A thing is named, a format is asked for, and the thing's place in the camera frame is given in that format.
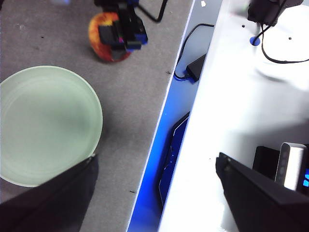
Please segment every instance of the white surface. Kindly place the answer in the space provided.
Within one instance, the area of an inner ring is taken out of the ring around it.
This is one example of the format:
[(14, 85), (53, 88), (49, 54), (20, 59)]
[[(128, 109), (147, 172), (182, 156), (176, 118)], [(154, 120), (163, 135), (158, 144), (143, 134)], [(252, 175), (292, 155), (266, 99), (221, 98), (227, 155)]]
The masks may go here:
[[(252, 167), (259, 145), (279, 150), (286, 141), (309, 141), (309, 63), (266, 60), (249, 43), (258, 27), (246, 19), (247, 6), (223, 0), (160, 232), (237, 231), (215, 172), (219, 152)], [(308, 22), (308, 7), (287, 9), (266, 32), (268, 55), (309, 58)]]

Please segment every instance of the power adapter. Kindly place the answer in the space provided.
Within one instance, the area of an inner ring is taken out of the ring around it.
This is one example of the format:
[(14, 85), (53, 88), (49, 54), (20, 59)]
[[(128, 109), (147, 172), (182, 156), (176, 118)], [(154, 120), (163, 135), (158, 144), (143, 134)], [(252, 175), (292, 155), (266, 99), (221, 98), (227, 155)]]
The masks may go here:
[(204, 54), (203, 56), (201, 56), (197, 60), (193, 61), (191, 64), (189, 64), (186, 67), (186, 71), (188, 73), (188, 76), (190, 76), (194, 80), (194, 82), (198, 81), (200, 76), (201, 76), (205, 57), (206, 57), (206, 54)]

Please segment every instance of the pale green bowl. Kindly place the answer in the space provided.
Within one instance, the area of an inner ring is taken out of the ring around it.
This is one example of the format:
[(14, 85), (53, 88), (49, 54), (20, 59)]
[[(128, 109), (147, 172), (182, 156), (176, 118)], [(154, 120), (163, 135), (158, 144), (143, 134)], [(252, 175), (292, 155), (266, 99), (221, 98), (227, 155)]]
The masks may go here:
[(0, 175), (35, 187), (95, 150), (103, 115), (93, 88), (54, 66), (17, 72), (0, 85)]

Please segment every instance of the gray carpet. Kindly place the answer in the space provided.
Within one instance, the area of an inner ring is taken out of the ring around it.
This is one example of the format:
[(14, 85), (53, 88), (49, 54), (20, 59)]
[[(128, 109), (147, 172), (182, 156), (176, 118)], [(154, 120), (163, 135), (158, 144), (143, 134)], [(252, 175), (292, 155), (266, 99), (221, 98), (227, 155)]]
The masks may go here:
[[(160, 0), (141, 0), (158, 14)], [(88, 41), (88, 23), (100, 12), (91, 0), (55, 6), (48, 0), (6, 0), (1, 11), (1, 81), (37, 65), (82, 76), (96, 91), (104, 126), (96, 153), (100, 172), (82, 232), (125, 231), (191, 1), (170, 0), (160, 24), (138, 10), (149, 44), (119, 63), (104, 63)], [(1, 181), (1, 201), (23, 191)]]

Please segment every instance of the black device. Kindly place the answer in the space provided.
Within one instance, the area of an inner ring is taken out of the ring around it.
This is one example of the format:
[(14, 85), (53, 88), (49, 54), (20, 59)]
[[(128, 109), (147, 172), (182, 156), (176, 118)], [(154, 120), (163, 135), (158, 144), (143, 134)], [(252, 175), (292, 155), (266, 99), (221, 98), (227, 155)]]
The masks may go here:
[(307, 232), (309, 198), (220, 153), (216, 171), (239, 232)]
[(195, 82), (198, 81), (201, 76), (205, 58), (206, 54), (202, 55), (186, 67), (187, 73)]
[(113, 22), (112, 26), (98, 27), (101, 43), (111, 46), (114, 59), (127, 51), (141, 49), (148, 42), (143, 21), (134, 10), (138, 0), (94, 0), (94, 3), (104, 12), (115, 12), (119, 16), (119, 21)]
[(163, 166), (161, 178), (159, 181), (159, 193), (162, 205), (165, 204), (166, 197), (168, 195), (170, 182), (174, 173), (176, 161), (180, 151), (181, 144), (183, 142), (183, 135), (187, 126), (189, 119), (189, 114), (187, 113), (183, 116), (172, 128), (171, 137), (168, 142), (168, 152), (165, 157), (165, 163)]
[(289, 7), (298, 6), (304, 0), (252, 0), (248, 9), (248, 20), (275, 26), (278, 17)]

